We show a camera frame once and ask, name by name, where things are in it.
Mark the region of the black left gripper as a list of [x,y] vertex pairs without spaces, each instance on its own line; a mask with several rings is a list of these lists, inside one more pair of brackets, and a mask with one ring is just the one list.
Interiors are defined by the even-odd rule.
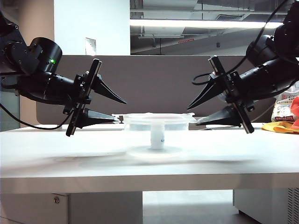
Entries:
[[59,104],[64,105],[63,113],[71,117],[66,130],[67,136],[73,135],[77,128],[101,123],[117,123],[117,118],[114,116],[86,108],[86,105],[91,102],[91,91],[116,102],[127,103],[114,93],[98,75],[101,64],[99,59],[93,59],[90,69],[83,75],[76,75],[74,80],[61,76],[54,76],[50,80],[47,95],[59,99]]

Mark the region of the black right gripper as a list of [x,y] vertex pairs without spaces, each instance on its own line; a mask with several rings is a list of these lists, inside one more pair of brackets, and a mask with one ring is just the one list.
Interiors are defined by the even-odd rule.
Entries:
[[187,109],[195,108],[216,96],[229,105],[198,119],[196,125],[243,126],[246,133],[254,132],[247,113],[255,109],[254,101],[264,98],[276,89],[270,72],[276,59],[261,60],[254,68],[241,75],[236,70],[226,74],[217,56],[211,57],[208,61],[214,72],[206,82],[205,88]]

